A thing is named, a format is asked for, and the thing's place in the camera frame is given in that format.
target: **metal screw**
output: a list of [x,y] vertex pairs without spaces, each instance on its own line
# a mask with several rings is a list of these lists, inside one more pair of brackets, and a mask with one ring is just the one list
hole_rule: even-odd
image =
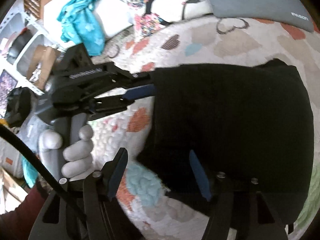
[[59,180],[59,183],[60,184],[65,184],[67,182],[67,179],[66,178],[62,178]]
[[92,173],[92,177],[94,177],[94,178],[98,178],[98,177],[100,177],[101,176],[101,171],[94,171],[93,173]]
[[224,179],[226,177],[226,174],[222,171],[220,171],[218,174],[217,174],[217,177],[220,178],[220,179]]
[[251,183],[254,184],[254,185],[257,185],[257,184],[259,184],[259,181],[258,181],[257,178],[252,178],[251,179]]

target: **black cable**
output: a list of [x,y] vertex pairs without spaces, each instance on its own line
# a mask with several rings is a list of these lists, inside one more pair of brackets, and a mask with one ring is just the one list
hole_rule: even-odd
[[40,175],[53,188],[57,195],[62,198],[76,213],[84,227],[86,228],[86,215],[81,211],[76,202],[72,199],[68,192],[66,192],[61,185],[55,180],[51,173],[35,156],[35,154],[21,141],[16,135],[9,131],[3,125],[0,125],[0,136],[16,148],[31,165],[40,173]]

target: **gray laptop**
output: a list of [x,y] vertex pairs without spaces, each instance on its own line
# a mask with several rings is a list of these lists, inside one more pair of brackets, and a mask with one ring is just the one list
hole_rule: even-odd
[[260,18],[314,30],[312,19],[300,0],[208,0],[221,18]]

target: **blue heart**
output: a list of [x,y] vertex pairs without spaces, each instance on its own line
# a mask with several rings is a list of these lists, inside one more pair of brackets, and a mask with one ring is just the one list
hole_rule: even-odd
[[202,48],[202,44],[200,43],[192,43],[186,47],[184,53],[186,56],[191,56],[198,52]]
[[163,195],[161,180],[156,174],[138,163],[126,171],[126,186],[130,194],[138,195],[143,207],[155,206]]

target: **gray handle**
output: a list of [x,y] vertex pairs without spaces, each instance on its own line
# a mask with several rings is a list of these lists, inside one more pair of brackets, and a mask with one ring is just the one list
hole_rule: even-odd
[[53,129],[62,136],[63,144],[61,148],[51,150],[43,163],[49,167],[49,172],[57,181],[63,178],[61,168],[67,163],[63,158],[63,150],[79,141],[79,130],[87,123],[87,120],[88,115],[81,113],[73,117],[60,117],[52,122]]

